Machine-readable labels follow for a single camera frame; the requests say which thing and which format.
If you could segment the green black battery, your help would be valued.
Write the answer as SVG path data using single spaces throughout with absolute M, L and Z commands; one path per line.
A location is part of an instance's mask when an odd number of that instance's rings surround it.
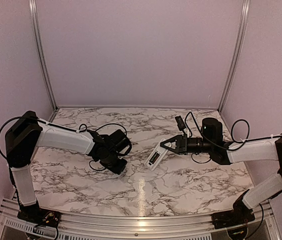
M 153 156 L 151 157 L 151 159 L 149 160 L 149 162 L 150 162 L 151 164 L 154 164 L 154 163 L 156 162 L 156 160 L 157 160 L 159 157 L 160 157 L 160 154 L 157 153 L 157 152 L 155 152 L 155 153 L 153 154 Z

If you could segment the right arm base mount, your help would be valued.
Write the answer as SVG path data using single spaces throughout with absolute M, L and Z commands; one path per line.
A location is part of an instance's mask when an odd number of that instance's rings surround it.
M 251 209 L 245 211 L 232 209 L 213 213 L 211 219 L 215 229 L 222 229 L 246 224 L 256 218 Z

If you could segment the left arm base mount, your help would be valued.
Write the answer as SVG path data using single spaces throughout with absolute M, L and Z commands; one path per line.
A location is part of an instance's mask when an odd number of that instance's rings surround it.
M 61 218 L 61 213 L 59 211 L 40 208 L 36 213 L 19 211 L 17 218 L 29 223 L 33 223 L 36 226 L 57 228 Z

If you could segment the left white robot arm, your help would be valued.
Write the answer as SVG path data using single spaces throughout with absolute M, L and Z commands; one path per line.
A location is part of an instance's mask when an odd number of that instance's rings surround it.
M 132 149 L 127 134 L 118 129 L 111 134 L 99 134 L 95 130 L 72 129 L 53 124 L 37 117 L 34 111 L 14 117 L 15 122 L 5 133 L 6 160 L 19 201 L 25 207 L 25 215 L 34 223 L 44 219 L 39 208 L 32 182 L 30 164 L 37 147 L 49 147 L 87 155 L 114 174 L 121 174 Z

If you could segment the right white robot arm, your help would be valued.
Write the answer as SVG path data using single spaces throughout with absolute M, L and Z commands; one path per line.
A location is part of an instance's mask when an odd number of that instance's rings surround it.
M 198 127 L 199 137 L 186 133 L 160 143 L 160 147 L 178 155 L 206 153 L 219 165 L 249 161 L 277 161 L 279 170 L 254 188 L 243 193 L 233 204 L 228 219 L 239 224 L 261 202 L 282 192 L 282 133 L 256 139 L 225 141 L 223 125 L 216 118 L 206 117 Z

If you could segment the white battery cover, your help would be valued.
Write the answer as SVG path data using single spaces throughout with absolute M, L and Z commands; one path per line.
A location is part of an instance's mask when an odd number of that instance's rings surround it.
M 158 200 L 159 198 L 160 198 L 160 195 L 159 195 L 159 194 L 153 194 L 152 196 L 150 196 L 150 197 L 147 199 L 147 201 L 148 201 L 149 203 L 152 203 L 152 202 Z

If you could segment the white remote control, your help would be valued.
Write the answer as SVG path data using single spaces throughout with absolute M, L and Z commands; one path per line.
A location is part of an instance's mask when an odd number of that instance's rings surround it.
M 159 165 L 159 163 L 163 160 L 165 155 L 167 154 L 168 150 L 164 147 L 161 147 L 161 143 L 164 142 L 166 139 L 162 138 L 160 142 L 155 146 L 147 160 L 145 161 L 145 166 L 151 170 L 152 172 L 155 168 Z

